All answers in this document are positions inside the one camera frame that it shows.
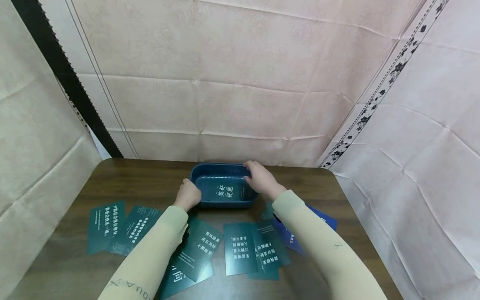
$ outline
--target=beige fabric panel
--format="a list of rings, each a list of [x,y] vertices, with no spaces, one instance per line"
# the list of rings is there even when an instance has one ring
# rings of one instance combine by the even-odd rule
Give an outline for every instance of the beige fabric panel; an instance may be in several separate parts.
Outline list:
[[[9,0],[0,0],[0,299],[100,162]]]
[[[41,2],[126,157],[314,167],[423,1]]]
[[[480,299],[480,3],[433,2],[418,29],[435,23],[330,169],[405,299]]]

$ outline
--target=black vertical stripe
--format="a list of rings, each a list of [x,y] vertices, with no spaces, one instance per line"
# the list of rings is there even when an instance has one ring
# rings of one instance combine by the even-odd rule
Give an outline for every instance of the black vertical stripe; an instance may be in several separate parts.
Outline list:
[[[112,157],[123,157],[70,65],[38,0],[12,0],[12,4],[85,122]]]

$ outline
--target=blue plastic tray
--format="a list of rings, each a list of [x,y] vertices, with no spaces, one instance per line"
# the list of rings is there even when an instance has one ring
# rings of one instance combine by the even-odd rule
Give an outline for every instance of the blue plastic tray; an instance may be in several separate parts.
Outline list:
[[[192,169],[190,180],[202,191],[200,207],[248,208],[258,196],[243,179],[250,175],[242,165],[203,163]]]

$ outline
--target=arm sleeve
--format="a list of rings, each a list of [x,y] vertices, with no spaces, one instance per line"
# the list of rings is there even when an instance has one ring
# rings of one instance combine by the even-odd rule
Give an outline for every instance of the arm sleeve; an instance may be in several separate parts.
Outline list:
[[[274,201],[273,209],[313,259],[330,288],[332,299],[386,299],[377,281],[355,252],[294,192],[283,192]]]
[[[169,206],[125,258],[98,299],[153,299],[170,257],[182,242],[187,220],[183,209]]]

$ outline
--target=brown table surface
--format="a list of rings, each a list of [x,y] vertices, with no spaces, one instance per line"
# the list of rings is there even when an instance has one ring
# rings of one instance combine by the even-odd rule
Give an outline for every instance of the brown table surface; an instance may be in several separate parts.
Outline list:
[[[124,257],[107,252],[86,256],[89,211],[125,200],[164,211],[175,199],[195,163],[110,159],[93,172],[10,299],[96,299]],[[307,204],[338,221],[337,232],[373,273],[389,299],[401,299],[390,275],[363,230],[334,175],[325,169],[268,167],[278,182]],[[200,210],[199,218],[220,231],[223,224],[260,220],[265,200],[249,210]],[[280,269],[279,281],[225,276],[223,245],[212,258],[215,276],[170,299],[328,299],[328,290],[312,263],[288,250],[292,264]]]

